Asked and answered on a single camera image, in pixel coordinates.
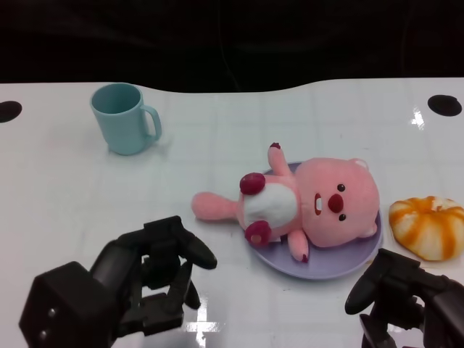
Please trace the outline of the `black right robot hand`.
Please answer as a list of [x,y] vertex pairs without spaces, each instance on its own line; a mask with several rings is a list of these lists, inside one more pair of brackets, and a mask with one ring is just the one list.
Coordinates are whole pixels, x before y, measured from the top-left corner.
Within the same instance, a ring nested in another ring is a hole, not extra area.
[[363,347],[395,347],[389,324],[417,328],[425,347],[463,346],[463,285],[386,249],[358,279],[344,309],[360,316]]

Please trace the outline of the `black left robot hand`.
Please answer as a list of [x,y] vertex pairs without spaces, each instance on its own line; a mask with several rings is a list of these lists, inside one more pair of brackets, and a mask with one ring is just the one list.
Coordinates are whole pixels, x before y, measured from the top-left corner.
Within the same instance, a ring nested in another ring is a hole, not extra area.
[[69,262],[36,276],[19,327],[29,347],[111,347],[169,331],[182,325],[185,306],[201,306],[193,266],[217,264],[180,217],[150,222],[110,241],[89,270]]

